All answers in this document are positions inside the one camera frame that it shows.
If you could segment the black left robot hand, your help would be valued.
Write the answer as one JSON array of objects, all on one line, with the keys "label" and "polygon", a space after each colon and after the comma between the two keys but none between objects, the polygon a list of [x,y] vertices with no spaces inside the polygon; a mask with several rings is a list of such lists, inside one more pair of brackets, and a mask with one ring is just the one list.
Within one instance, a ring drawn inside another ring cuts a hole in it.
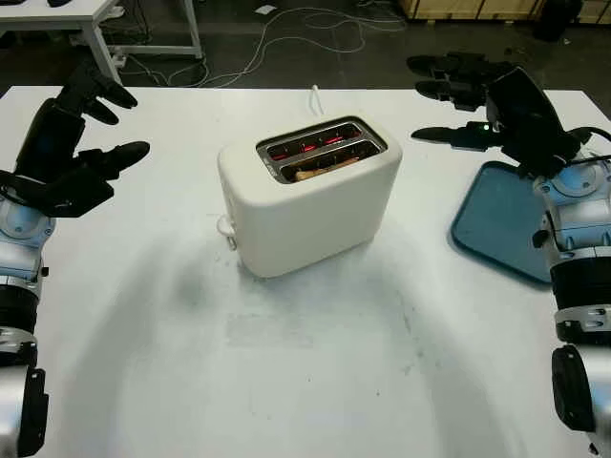
[{"label": "black left robot hand", "polygon": [[146,141],[118,145],[104,152],[75,151],[85,129],[85,115],[116,125],[118,117],[100,100],[133,109],[137,100],[97,66],[83,63],[69,77],[60,93],[45,100],[36,112],[16,159],[14,172],[43,183],[51,183],[81,167],[92,168],[104,180],[119,178],[150,152]]}]

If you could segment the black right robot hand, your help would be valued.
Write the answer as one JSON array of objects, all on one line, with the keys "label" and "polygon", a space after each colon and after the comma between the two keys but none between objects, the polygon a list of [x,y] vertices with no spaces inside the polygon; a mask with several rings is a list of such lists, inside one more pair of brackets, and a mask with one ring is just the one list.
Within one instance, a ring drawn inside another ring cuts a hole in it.
[{"label": "black right robot hand", "polygon": [[427,78],[415,84],[419,94],[460,111],[486,110],[484,121],[422,128],[411,134],[413,139],[479,152],[498,147],[532,177],[554,177],[576,157],[579,140],[563,129],[547,95],[517,64],[449,52],[411,56],[407,66]]}]

